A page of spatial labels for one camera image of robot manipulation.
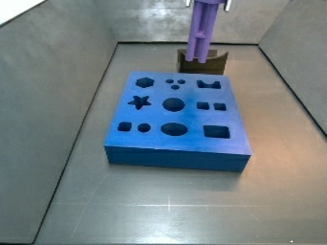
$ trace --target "purple robot arm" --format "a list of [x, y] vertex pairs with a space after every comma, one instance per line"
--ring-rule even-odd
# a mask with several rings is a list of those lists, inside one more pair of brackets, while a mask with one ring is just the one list
[[229, 11], [231, 0], [193, 0], [187, 61], [196, 57], [199, 63], [205, 63], [219, 4], [224, 4], [224, 11]]

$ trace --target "shape sorter block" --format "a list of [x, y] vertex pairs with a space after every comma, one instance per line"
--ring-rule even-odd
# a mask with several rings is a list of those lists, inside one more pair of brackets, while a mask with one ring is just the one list
[[112, 164], [241, 171], [252, 152], [228, 78], [131, 72], [104, 150]]

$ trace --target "metal wall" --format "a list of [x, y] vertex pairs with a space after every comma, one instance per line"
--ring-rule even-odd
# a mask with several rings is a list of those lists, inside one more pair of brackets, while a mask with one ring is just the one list
[[[192, 8], [185, 0], [103, 0], [104, 17], [119, 41], [187, 41]], [[256, 44], [288, 0], [233, 0], [220, 10], [213, 42]]]
[[0, 29], [0, 243], [35, 239], [115, 46], [93, 0]]
[[292, 0], [259, 44], [327, 133], [327, 1]]

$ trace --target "square hole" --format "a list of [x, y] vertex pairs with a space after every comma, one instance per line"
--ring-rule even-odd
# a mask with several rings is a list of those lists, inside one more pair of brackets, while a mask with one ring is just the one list
[[209, 103], [208, 102], [197, 102], [196, 108], [200, 110], [208, 110], [209, 109]]
[[120, 122], [117, 125], [117, 131], [129, 132], [132, 128], [131, 122]]
[[213, 103], [213, 107], [216, 111], [225, 111], [225, 104], [224, 103]]
[[229, 129], [227, 126], [204, 125], [204, 137], [229, 139]]

